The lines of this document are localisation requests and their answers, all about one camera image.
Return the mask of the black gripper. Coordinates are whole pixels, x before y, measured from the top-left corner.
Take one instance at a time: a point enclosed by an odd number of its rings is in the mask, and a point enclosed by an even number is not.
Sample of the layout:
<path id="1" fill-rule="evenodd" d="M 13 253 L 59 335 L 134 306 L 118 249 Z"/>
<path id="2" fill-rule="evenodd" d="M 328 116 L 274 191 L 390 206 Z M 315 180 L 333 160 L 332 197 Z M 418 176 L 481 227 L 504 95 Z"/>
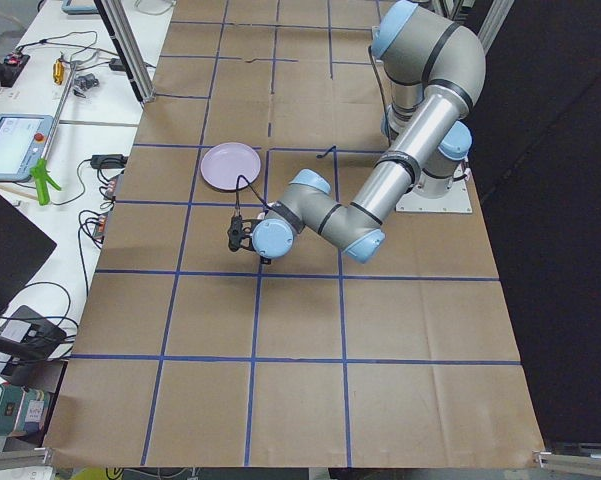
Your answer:
<path id="1" fill-rule="evenodd" d="M 253 245 L 252 234 L 255 227 L 262 222 L 262 219 L 244 219 L 241 214 L 234 214 L 231 217 L 230 226 L 227 230 L 228 248 L 231 252 L 237 252 L 240 249 L 256 252 Z"/>

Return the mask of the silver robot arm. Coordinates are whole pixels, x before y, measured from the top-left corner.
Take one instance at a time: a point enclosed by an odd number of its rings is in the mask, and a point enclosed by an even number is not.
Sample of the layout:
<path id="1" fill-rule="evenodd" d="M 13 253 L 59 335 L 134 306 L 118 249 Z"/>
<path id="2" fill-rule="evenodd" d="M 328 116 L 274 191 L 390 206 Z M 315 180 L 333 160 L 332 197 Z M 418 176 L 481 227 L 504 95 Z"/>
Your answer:
<path id="1" fill-rule="evenodd" d="M 413 1 L 397 1 L 373 33 L 368 52 L 382 64 L 391 87 L 386 144 L 353 199 L 334 199 L 329 182 L 300 170 L 260 218 L 235 210 L 227 230 L 231 251 L 247 250 L 269 263 L 287 255 L 296 238 L 313 231 L 364 264 L 385 240 L 383 223 L 415 190 L 452 128 L 477 104 L 486 54 L 470 29 Z"/>

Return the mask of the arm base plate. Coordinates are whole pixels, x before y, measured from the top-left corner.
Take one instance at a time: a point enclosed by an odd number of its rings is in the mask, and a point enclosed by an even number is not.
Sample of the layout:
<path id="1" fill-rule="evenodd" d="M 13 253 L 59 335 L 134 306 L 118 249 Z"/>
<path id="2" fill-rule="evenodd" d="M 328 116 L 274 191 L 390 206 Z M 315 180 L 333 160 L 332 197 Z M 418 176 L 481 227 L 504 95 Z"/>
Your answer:
<path id="1" fill-rule="evenodd" d="M 419 182 L 395 206 L 399 213 L 471 214 L 466 170 L 460 164 L 448 178 L 423 171 Z"/>

